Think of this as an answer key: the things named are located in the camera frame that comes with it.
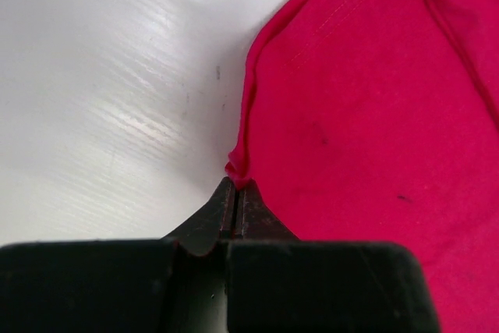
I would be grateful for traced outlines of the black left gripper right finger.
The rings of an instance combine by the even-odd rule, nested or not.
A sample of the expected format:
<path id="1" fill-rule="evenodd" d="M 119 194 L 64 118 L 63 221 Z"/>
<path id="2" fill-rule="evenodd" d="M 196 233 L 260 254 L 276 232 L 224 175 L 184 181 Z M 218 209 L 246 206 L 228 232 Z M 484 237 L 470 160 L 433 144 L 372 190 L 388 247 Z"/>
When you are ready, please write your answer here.
<path id="1" fill-rule="evenodd" d="M 300 241 L 255 185 L 228 246 L 230 332 L 438 332 L 413 254 L 386 242 Z"/>

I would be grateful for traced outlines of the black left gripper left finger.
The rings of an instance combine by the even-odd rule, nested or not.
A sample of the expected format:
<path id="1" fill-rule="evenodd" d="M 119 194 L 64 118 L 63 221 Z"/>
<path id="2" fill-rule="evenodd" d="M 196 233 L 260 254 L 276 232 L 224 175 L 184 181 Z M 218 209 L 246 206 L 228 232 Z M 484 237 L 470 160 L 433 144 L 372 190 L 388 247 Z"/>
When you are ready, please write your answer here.
<path id="1" fill-rule="evenodd" d="M 4 332 L 224 332 L 219 239 L 236 191 L 159 239 L 14 243 L 1 248 Z"/>

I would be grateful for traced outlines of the red t shirt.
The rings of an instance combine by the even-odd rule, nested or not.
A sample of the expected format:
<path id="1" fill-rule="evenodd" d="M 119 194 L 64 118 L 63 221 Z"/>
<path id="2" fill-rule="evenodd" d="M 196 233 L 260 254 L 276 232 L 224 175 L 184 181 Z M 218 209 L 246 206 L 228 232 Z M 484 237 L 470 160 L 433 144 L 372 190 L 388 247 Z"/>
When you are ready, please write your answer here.
<path id="1" fill-rule="evenodd" d="M 497 331 L 498 0 L 289 0 L 225 169 L 301 239 L 408 247 L 444 331 Z"/>

